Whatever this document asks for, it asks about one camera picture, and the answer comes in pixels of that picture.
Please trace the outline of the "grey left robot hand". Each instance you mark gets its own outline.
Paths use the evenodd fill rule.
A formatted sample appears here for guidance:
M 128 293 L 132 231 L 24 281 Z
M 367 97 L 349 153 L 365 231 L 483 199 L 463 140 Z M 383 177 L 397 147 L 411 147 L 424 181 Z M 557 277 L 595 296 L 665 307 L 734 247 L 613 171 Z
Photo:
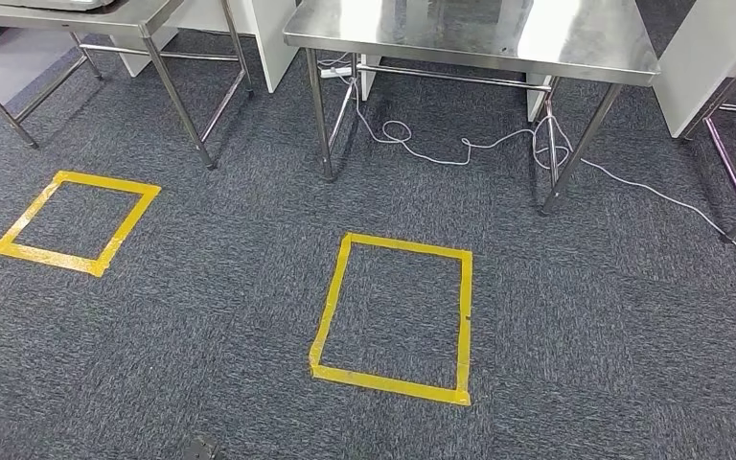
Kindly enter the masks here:
M 197 435 L 183 451 L 184 460 L 217 460 L 219 443 L 209 435 Z

